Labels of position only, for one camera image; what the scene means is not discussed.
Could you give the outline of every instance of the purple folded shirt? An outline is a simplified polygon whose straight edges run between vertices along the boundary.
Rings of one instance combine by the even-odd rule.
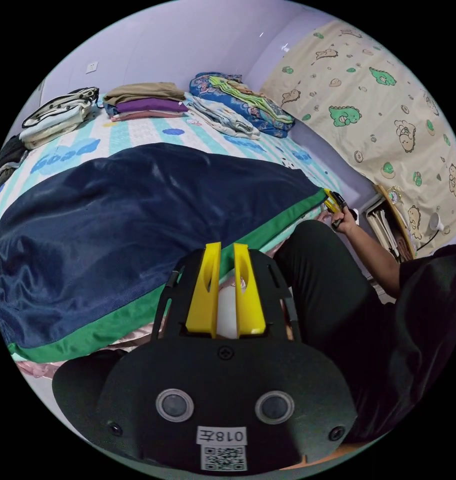
[[[187,112],[187,107],[178,101],[164,98],[142,98],[141,100],[122,101],[116,105],[120,113],[140,112],[143,110],[163,110],[164,112]]]

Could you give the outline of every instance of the screw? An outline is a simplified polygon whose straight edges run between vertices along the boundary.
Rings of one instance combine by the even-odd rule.
[[[331,442],[337,442],[345,434],[345,427],[336,426],[328,435],[328,438]]]
[[[111,430],[111,433],[115,435],[115,437],[121,437],[123,435],[122,428],[113,421],[108,422],[108,428]]]
[[[235,352],[229,346],[222,346],[218,350],[218,357],[222,360],[230,360],[235,355]]]

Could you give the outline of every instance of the beige curtain with dinosaur print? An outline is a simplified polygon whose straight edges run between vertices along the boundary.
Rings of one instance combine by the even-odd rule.
[[[456,235],[456,139],[417,78],[372,38],[335,20],[284,56],[261,92],[390,192],[424,257]],[[434,237],[430,216],[444,230]]]

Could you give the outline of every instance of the black pants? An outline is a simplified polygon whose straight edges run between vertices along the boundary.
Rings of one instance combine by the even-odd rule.
[[[274,257],[292,288],[301,339],[343,373],[358,420],[346,442],[372,440],[386,362],[393,349],[393,305],[383,305],[339,236],[320,221],[300,223]]]

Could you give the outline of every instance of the label sticker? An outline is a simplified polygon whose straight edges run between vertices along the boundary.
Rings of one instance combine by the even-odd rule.
[[[247,428],[199,426],[196,432],[196,443],[208,447],[241,447],[248,444]]]
[[[246,472],[248,465],[245,446],[201,445],[201,470],[210,472]]]

